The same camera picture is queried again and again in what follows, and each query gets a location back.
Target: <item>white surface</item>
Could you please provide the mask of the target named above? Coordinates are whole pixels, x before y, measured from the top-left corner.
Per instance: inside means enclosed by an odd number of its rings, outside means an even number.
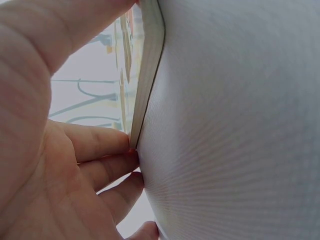
[[[139,140],[170,240],[320,239],[320,1],[160,0]]]

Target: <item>finger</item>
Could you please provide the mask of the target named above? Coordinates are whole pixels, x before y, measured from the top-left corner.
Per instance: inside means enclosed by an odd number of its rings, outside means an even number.
[[[136,231],[131,237],[127,238],[127,240],[158,240],[159,232],[157,225],[154,221],[145,222],[142,227]]]
[[[30,42],[53,74],[71,53],[124,14],[135,1],[12,0],[0,7],[0,25]]]
[[[129,138],[125,133],[105,127],[82,126],[57,122],[71,140],[78,163],[117,155],[129,151]]]
[[[140,197],[144,189],[144,181],[140,172],[133,172],[118,186],[99,194],[105,202],[117,225],[125,218]]]
[[[82,174],[97,192],[139,166],[136,151],[121,155],[106,156],[79,165]]]

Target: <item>skin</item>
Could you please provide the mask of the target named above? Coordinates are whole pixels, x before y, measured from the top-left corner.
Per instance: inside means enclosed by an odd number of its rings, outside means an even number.
[[[138,155],[113,129],[48,120],[51,76],[136,0],[0,5],[0,238],[122,240],[143,188]],[[121,176],[118,186],[96,192]],[[154,222],[131,240],[157,240]]]

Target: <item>hand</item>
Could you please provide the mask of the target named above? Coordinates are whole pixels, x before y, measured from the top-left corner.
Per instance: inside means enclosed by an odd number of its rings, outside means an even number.
[[[50,78],[135,0],[0,5],[0,238],[122,240],[116,225],[144,184],[126,134],[48,120]],[[158,239],[144,224],[131,240]]]

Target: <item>book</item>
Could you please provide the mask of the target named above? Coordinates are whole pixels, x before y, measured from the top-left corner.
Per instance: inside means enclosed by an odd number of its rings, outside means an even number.
[[[122,39],[116,45],[120,72],[123,130],[136,148],[148,99],[160,61],[165,27],[157,0],[141,0],[116,22]]]

